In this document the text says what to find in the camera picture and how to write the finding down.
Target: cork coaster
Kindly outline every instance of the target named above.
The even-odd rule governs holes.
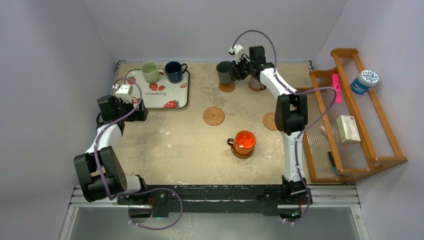
[[[225,113],[216,106],[211,106],[203,113],[203,120],[211,126],[217,126],[224,122]]]
[[[269,130],[275,131],[277,130],[276,126],[276,114],[273,112],[268,112],[262,118],[262,123]]]
[[[249,153],[249,155],[246,155],[246,156],[242,156],[242,155],[237,154],[237,152],[234,150],[234,147],[231,147],[231,152],[232,152],[232,154],[234,154],[234,156],[236,156],[239,159],[248,159],[253,155],[253,153],[255,152],[255,149],[253,148],[252,152]]]
[[[249,85],[250,90],[252,90],[252,91],[254,91],[254,92],[260,92],[260,91],[262,91],[262,90],[263,90],[263,89],[256,89],[256,88],[253,88],[250,82],[248,83],[248,85]]]
[[[229,93],[236,89],[236,84],[234,82],[230,84],[219,83],[219,89],[221,89],[224,93]]]

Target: white tray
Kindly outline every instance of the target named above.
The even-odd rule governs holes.
[[[144,105],[147,109],[184,108],[189,103],[190,73],[186,71],[179,83],[171,83],[167,77],[150,85],[145,81],[140,69],[133,69],[126,74],[127,78],[135,78],[141,88]],[[131,98],[134,106],[140,97],[139,90],[134,85]]]

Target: blue jar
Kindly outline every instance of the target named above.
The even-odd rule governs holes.
[[[374,87],[379,81],[379,76],[373,71],[363,70],[355,78],[355,80],[350,84],[350,89],[352,92],[363,95],[368,93],[370,88]]]

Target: box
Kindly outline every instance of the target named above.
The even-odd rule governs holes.
[[[355,117],[341,115],[337,118],[337,125],[342,143],[358,143],[361,141]]]

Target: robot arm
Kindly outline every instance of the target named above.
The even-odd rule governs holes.
[[[97,144],[97,153],[111,195],[147,190],[146,183],[141,176],[125,175],[114,152],[115,145],[124,134],[124,121],[146,120],[148,111],[143,100],[139,100],[141,101],[140,105],[130,116],[107,127],[134,109],[131,93],[132,86],[123,84],[117,89],[114,96],[106,95],[97,99],[100,108],[100,113],[96,120],[97,135],[95,139],[100,136]],[[73,160],[82,193],[88,202],[104,199],[108,196],[101,176],[92,175],[98,170],[94,157],[95,145],[96,141],[93,141],[85,153],[76,156]]]
[[[302,137],[297,143],[297,156],[299,166],[296,166],[295,141],[300,132],[305,129],[308,123],[308,105],[306,95],[293,95],[297,92],[275,71],[277,78],[289,88],[287,90],[276,79],[274,65],[266,62],[265,49],[263,46],[252,46],[249,48],[250,60],[242,58],[243,47],[235,45],[230,48],[229,53],[235,56],[233,62],[232,76],[234,79],[242,80],[248,75],[265,85],[277,100],[275,109],[275,124],[281,132],[284,145],[285,165],[283,174],[283,184],[287,187],[287,195],[294,196],[305,193],[306,189],[301,182],[301,177],[305,177],[302,159]]]

